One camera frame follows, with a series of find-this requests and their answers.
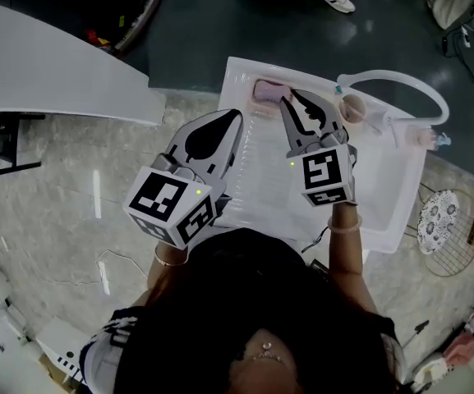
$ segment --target decorative plate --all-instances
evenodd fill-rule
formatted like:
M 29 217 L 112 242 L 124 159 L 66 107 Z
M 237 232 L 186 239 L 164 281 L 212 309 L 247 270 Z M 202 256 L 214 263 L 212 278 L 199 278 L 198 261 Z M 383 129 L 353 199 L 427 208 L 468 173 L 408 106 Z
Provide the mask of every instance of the decorative plate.
M 452 190 L 438 191 L 426 201 L 417 223 L 417 242 L 423 254 L 443 246 L 452 234 L 458 210 L 458 197 Z

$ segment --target black cable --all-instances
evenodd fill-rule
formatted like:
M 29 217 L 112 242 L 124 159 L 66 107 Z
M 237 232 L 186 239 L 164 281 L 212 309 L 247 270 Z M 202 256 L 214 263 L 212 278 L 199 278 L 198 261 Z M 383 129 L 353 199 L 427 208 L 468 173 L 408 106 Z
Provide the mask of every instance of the black cable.
M 474 16 L 471 17 L 467 22 L 470 22 L 472 19 L 474 19 Z M 472 28 L 470 26 L 467 25 L 467 22 L 466 23 L 462 23 L 460 26 L 457 26 L 455 27 L 454 29 L 450 30 L 444 37 L 443 37 L 443 41 L 444 41 L 444 56 L 447 57 L 447 58 L 453 58 L 453 57 L 457 57 L 459 62 L 461 62 L 463 64 L 463 66 L 465 67 L 465 69 L 467 70 L 467 73 L 468 75 L 470 76 L 470 79 L 471 79 L 471 82 L 474 83 L 474 72 L 472 71 L 472 69 L 470 68 L 470 66 L 467 64 L 467 62 L 465 61 L 465 57 L 463 56 L 463 53 L 462 53 L 462 49 L 460 48 L 459 46 L 459 40 L 462 39 L 466 39 L 463 35 L 462 32 L 459 32 L 458 34 L 455 34 L 455 32 L 458 32 L 460 31 L 461 27 L 463 26 L 467 26 L 468 29 L 472 30 Z M 448 55 L 448 39 L 449 39 L 449 36 L 452 35 L 452 47 L 453 47 L 453 52 L 454 54 L 453 55 Z
M 461 39 L 455 39 L 457 37 L 456 34 L 453 35 L 453 37 L 454 37 L 454 39 L 453 39 L 454 52 L 458 55 L 458 60 L 461 62 L 461 64 L 463 64 L 464 67 L 467 69 L 467 72 L 468 72 L 468 75 L 470 76 L 471 82 L 474 83 L 474 72 L 472 71 L 470 66 L 468 66 L 467 62 L 465 61 L 465 57 L 463 56 L 461 47 L 459 46 L 459 41 L 461 41 Z
M 464 39 L 465 37 L 462 32 L 460 32 L 459 34 L 452 35 L 452 47 L 453 47 L 454 54 L 453 55 L 445 54 L 444 56 L 447 58 L 457 57 L 459 62 L 461 62 L 461 64 L 463 64 L 463 66 L 467 70 L 467 73 L 470 76 L 471 82 L 474 83 L 474 72 L 472 71 L 468 63 L 465 61 L 465 57 L 463 56 L 463 52 L 459 44 L 459 42 Z
M 301 254 L 304 254 L 306 251 L 308 251 L 312 246 L 316 246 L 317 244 L 319 244 L 320 240 L 322 239 L 322 236 L 324 235 L 324 233 L 326 232 L 326 230 L 328 229 L 328 227 L 325 227 L 322 232 L 319 234 L 319 236 L 317 236 L 317 239 L 315 240 L 315 242 L 311 245 L 308 245 L 304 250 L 301 251 Z

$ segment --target bracelet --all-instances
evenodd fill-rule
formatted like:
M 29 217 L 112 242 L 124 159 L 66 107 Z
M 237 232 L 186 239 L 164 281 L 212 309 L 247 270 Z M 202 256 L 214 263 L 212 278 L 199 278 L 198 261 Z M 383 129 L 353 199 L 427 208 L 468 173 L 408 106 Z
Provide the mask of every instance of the bracelet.
M 328 220 L 328 229 L 333 233 L 340 233 L 340 234 L 352 233 L 352 232 L 358 231 L 361 225 L 362 225 L 362 217 L 359 215 L 357 215 L 357 223 L 352 227 L 335 227 L 335 226 L 332 226 L 332 218 L 330 217 Z
M 180 264 L 171 264 L 171 263 L 168 263 L 167 261 L 164 261 L 162 260 L 159 256 L 158 256 L 158 251 L 156 249 L 154 249 L 154 257 L 156 258 L 156 261 L 158 261 L 160 264 L 162 264 L 164 267 L 177 267 L 177 266 L 182 266 L 184 265 L 185 263 L 187 263 L 187 260 L 189 259 L 189 255 L 186 256 L 186 261 L 184 261 L 183 263 L 180 263 Z

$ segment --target white board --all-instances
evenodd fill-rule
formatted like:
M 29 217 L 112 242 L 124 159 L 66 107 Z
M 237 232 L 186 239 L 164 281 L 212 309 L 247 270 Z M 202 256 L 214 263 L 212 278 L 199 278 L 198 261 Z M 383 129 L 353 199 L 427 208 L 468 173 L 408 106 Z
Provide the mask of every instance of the white board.
M 0 111 L 64 112 L 160 124 L 149 77 L 42 21 L 0 6 Z

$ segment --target white tube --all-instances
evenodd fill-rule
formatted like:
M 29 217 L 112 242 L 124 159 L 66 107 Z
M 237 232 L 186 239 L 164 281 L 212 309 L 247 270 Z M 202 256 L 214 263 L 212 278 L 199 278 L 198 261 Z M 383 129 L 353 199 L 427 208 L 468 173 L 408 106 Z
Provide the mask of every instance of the white tube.
M 398 71 L 369 70 L 363 71 L 362 73 L 357 73 L 356 75 L 340 75 L 337 78 L 337 84 L 340 85 L 342 88 L 348 88 L 354 83 L 373 79 L 392 80 L 394 82 L 399 82 L 411 86 L 412 88 L 420 90 L 423 94 L 426 94 L 432 99 L 434 99 L 434 101 L 439 105 L 439 108 L 441 109 L 441 115 L 439 117 L 394 118 L 394 122 L 406 122 L 418 126 L 438 126 L 439 124 L 443 124 L 449 119 L 449 106 L 447 105 L 443 97 L 437 92 L 437 90 L 427 85 L 425 82 L 416 79 L 415 77 L 405 75 L 404 73 L 399 73 Z

